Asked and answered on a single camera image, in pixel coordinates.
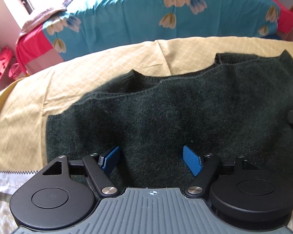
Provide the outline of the dark green knit sweater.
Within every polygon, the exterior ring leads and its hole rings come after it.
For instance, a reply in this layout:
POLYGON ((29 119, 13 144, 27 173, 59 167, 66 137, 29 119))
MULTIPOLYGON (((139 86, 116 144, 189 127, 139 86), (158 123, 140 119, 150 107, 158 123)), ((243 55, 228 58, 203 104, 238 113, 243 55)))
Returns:
POLYGON ((293 58, 218 53, 201 71, 150 77, 134 70, 86 93, 46 123, 48 160, 120 147, 118 188, 179 187, 193 178, 182 159, 243 155, 293 181, 293 58))

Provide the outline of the red clothes pile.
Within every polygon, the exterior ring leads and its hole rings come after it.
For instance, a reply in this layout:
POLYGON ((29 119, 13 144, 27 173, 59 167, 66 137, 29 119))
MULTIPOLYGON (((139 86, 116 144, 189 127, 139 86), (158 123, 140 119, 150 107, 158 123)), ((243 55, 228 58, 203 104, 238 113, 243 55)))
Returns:
POLYGON ((13 57, 13 52, 8 47, 0 51, 0 81, 13 57))

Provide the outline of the pink cloth on bed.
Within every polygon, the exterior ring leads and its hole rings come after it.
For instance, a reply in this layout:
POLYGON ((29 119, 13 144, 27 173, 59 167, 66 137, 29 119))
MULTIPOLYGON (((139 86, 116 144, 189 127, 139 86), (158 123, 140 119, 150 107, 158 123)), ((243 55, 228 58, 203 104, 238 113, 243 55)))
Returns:
POLYGON ((33 10, 33 12, 27 17, 27 21, 22 26, 16 44, 18 44, 21 37, 29 34, 30 31, 44 23, 52 15, 57 12, 66 11, 68 5, 72 1, 73 0, 43 0, 43 5, 40 5, 37 9, 33 10))

